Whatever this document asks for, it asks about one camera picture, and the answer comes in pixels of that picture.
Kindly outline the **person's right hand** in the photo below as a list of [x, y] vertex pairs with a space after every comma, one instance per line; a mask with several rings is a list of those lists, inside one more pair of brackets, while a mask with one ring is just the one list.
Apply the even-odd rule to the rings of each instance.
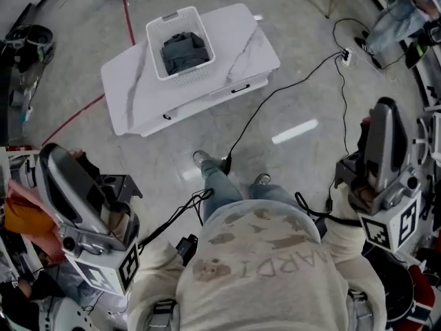
[[349, 186], [348, 202], [356, 211], [372, 215], [375, 190], [368, 183], [351, 184]]

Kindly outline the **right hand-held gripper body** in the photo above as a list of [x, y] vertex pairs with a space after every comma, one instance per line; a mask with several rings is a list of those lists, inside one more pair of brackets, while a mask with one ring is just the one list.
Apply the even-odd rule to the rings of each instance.
[[[369, 184], [368, 176], [357, 166], [362, 163], [359, 152], [337, 162], [335, 186], [346, 184], [349, 194], [351, 184]], [[387, 252], [397, 252], [418, 227], [420, 203], [421, 182], [407, 155], [398, 177], [383, 191], [376, 193], [372, 215], [355, 211], [367, 242]]]

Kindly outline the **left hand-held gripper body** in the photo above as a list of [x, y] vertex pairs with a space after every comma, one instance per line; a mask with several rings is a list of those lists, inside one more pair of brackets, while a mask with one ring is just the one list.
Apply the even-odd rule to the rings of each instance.
[[63, 251], [93, 288], [125, 296], [139, 269], [137, 241], [140, 222], [132, 203], [143, 195], [130, 175], [104, 175], [100, 187], [110, 211], [131, 212], [123, 241], [110, 234], [88, 232], [61, 224]]

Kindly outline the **person's left hand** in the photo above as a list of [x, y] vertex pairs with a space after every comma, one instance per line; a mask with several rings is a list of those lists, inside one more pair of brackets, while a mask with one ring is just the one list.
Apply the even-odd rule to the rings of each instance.
[[120, 241], [123, 241], [125, 239], [127, 227], [129, 226], [131, 218], [131, 212], [110, 211], [107, 222], [107, 228], [110, 235], [116, 237]]

